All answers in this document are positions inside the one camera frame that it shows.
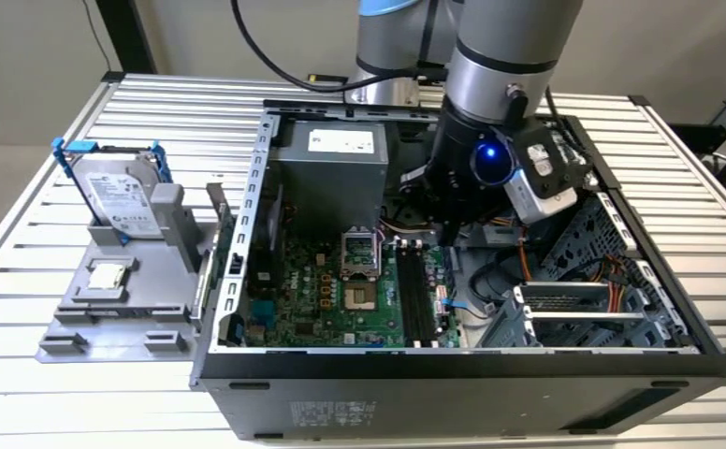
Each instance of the sticker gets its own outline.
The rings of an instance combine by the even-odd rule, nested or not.
[[[494,226],[489,224],[483,226],[483,237],[489,245],[514,245],[515,231],[510,227]]]
[[[115,173],[88,173],[85,180],[111,225],[129,237],[160,237],[161,229],[141,182],[129,175]]]
[[[291,417],[296,427],[370,426],[374,420],[374,400],[291,402]]]
[[[374,154],[374,132],[315,129],[308,137],[308,152]]]

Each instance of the black cable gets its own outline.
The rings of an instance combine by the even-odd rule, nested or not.
[[[100,53],[103,54],[103,57],[105,58],[105,65],[108,67],[108,72],[113,71],[113,68],[111,67],[111,60],[108,59],[108,55],[105,53],[105,49],[103,48],[103,42],[100,42],[100,38],[97,37],[97,30],[93,28],[93,20],[91,19],[91,9],[88,8],[88,3],[85,0],[81,0],[84,3],[85,8],[85,16],[88,17],[88,26],[91,27],[91,34],[93,35],[93,40],[97,41],[97,46],[100,47]]]
[[[250,46],[250,49],[252,49],[252,52],[255,53],[259,60],[266,64],[266,66],[279,75],[280,78],[291,82],[295,86],[300,87],[302,89],[312,92],[320,92],[320,93],[336,93],[336,92],[347,92],[352,89],[358,89],[360,87],[368,86],[370,84],[375,84],[380,81],[392,80],[394,78],[415,78],[419,75],[419,69],[418,68],[406,68],[402,70],[394,70],[390,75],[378,75],[375,77],[371,77],[366,80],[351,82],[348,84],[344,84],[342,86],[316,86],[315,84],[311,84],[310,82],[306,82],[288,74],[279,66],[275,64],[275,62],[266,56],[266,53],[263,53],[263,50],[258,46],[258,43],[252,39],[252,36],[250,35],[250,30],[247,29],[247,24],[243,21],[243,18],[240,17],[240,8],[239,8],[239,0],[230,0],[230,6],[234,9],[234,18],[236,19],[236,25],[239,26],[240,35],[243,36],[243,40],[247,42],[247,45]]]
[[[566,273],[561,275],[558,278],[558,281],[569,281],[573,279],[577,274],[582,273],[582,270],[590,267],[597,262],[601,262],[603,260],[603,257],[599,257],[597,259],[590,259],[586,262],[582,262],[578,266],[575,266],[573,269],[570,269]]]
[[[494,297],[485,296],[479,292],[479,289],[477,288],[477,283],[479,281],[479,278],[482,278],[483,276],[487,276],[491,272],[495,271],[510,285],[518,285],[519,283],[522,283],[522,280],[517,278],[515,276],[513,276],[502,267],[502,263],[517,253],[518,253],[518,248],[510,248],[507,250],[502,250],[501,252],[494,253],[494,260],[485,263],[479,268],[477,268],[474,272],[471,273],[471,275],[469,276],[469,291],[471,292],[474,297],[479,299],[482,302],[495,303],[498,305],[505,302],[505,299],[501,297],[494,298]],[[490,281],[487,280],[487,278],[486,278],[486,282],[487,282],[487,287],[490,288],[490,290],[493,290],[493,293],[499,295],[499,292],[495,290],[495,288],[490,284]]]
[[[549,106],[549,112],[551,112],[551,119],[554,120],[554,123],[558,127],[561,136],[563,136],[565,143],[569,147],[571,147],[574,151],[577,151],[582,155],[585,162],[590,163],[590,153],[585,150],[583,146],[577,143],[571,135],[567,133],[567,128],[565,127],[563,119],[561,118],[561,114],[558,113],[558,107],[554,104],[554,98],[551,97],[551,89],[549,88],[549,86],[546,86],[545,97],[546,105]]]
[[[399,218],[399,215],[402,214],[402,210],[404,210],[404,207],[408,205],[407,201],[403,201],[399,207],[396,207],[396,212],[392,213],[391,220],[396,221]]]
[[[486,316],[483,316],[483,315],[481,315],[479,313],[474,312],[469,307],[455,307],[455,309],[457,309],[458,311],[467,311],[467,312],[471,314],[471,316],[473,316],[474,318],[479,319],[479,320],[486,320],[486,319],[487,319]]]

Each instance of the aluminum workbench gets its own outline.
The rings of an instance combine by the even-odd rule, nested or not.
[[[441,106],[429,88],[422,104]],[[264,98],[340,101],[288,84],[128,75],[104,82],[67,139],[147,146],[159,139],[185,205],[216,220],[203,190],[239,202]],[[690,298],[726,349],[726,192],[648,106],[625,96],[555,95],[579,117]],[[49,158],[0,224],[0,446],[228,447],[238,442],[189,362],[43,365],[33,359],[84,255],[88,209]],[[320,447],[521,446],[726,449],[726,387],[618,437],[286,442]]]

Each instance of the metal chassis frame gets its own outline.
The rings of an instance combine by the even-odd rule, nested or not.
[[[392,107],[362,107],[362,106],[338,106],[320,105],[316,103],[282,103],[264,102],[266,110],[258,134],[258,142],[254,150],[254,167],[251,168],[251,183],[258,184],[256,170],[263,170],[266,166],[264,154],[268,149],[272,132],[276,129],[278,115],[296,116],[306,118],[338,118],[362,120],[394,120],[404,117],[430,121],[435,115],[423,109],[402,109]],[[575,135],[583,140],[582,144],[595,154],[595,146],[590,142],[587,134],[583,132],[579,121],[574,117],[566,117],[566,122],[575,132]],[[613,180],[610,169],[606,165],[597,163],[595,170],[603,180]],[[696,306],[678,284],[677,278],[665,263],[660,251],[641,224],[641,219],[636,215],[626,199],[621,194],[621,187],[602,186],[610,200],[617,206],[620,214],[633,232],[640,245],[640,252],[649,261],[653,270],[658,274],[660,281],[669,291],[670,297],[678,306],[681,316],[692,328],[696,337],[696,346],[702,354],[700,355],[621,355],[612,354],[605,350],[599,354],[581,352],[558,352],[553,354],[533,354],[527,352],[514,352],[510,350],[493,350],[485,352],[469,352],[451,354],[438,350],[408,349],[406,351],[388,352],[387,355],[372,356],[371,354],[331,354],[335,351],[312,351],[307,353],[304,348],[296,348],[294,351],[271,351],[266,348],[226,348],[219,347],[218,336],[204,341],[207,354],[199,356],[195,361],[192,371],[192,382],[203,384],[212,392],[228,390],[232,382],[264,383],[268,389],[270,383],[276,380],[302,379],[302,380],[332,380],[342,382],[351,379],[366,379],[376,382],[380,379],[465,379],[487,378],[494,381],[505,378],[538,379],[539,377],[554,378],[622,378],[628,376],[646,378],[650,385],[676,384],[681,391],[673,397],[665,399],[666,407],[674,407],[690,398],[696,398],[721,384],[726,384],[726,354],[722,352],[717,339],[713,336],[704,319],[701,318]],[[243,201],[240,220],[248,210],[255,213],[258,202],[247,196]],[[254,220],[250,220],[248,228],[236,228],[234,236],[234,247],[231,248],[231,257],[240,254],[244,248],[247,238],[240,238],[242,234],[251,232]],[[219,322],[223,316],[230,316],[239,310],[240,283],[243,281],[244,268],[236,272],[227,273],[224,284],[220,290],[220,299],[218,304],[218,315],[215,317],[215,331],[219,328]],[[222,315],[219,311],[231,311]],[[689,387],[688,382],[677,379],[709,378],[709,387]],[[653,414],[661,411],[649,412],[649,408],[625,417],[618,423],[599,432],[614,433],[622,431],[636,424],[640,424]]]

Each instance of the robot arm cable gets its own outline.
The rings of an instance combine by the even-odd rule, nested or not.
[[[255,53],[259,60],[266,64],[266,66],[284,80],[291,82],[296,87],[300,87],[302,89],[307,91],[319,92],[324,94],[332,94],[332,93],[351,91],[360,87],[368,86],[370,84],[375,84],[376,82],[380,82],[384,80],[392,80],[394,78],[415,78],[419,76],[419,73],[421,73],[419,69],[410,68],[404,70],[396,70],[390,75],[375,76],[366,80],[344,84],[342,86],[319,86],[307,81],[303,81],[299,78],[296,78],[294,75],[288,74],[282,68],[279,68],[279,66],[268,58],[268,56],[266,55],[266,53],[258,46],[258,43],[255,42],[255,40],[252,39],[252,36],[250,35],[250,30],[247,29],[247,24],[243,21],[243,17],[240,16],[239,0],[230,0],[230,5],[234,9],[234,18],[236,19],[236,25],[239,26],[240,35],[243,36],[243,40],[250,46],[250,49],[252,49],[252,52]]]

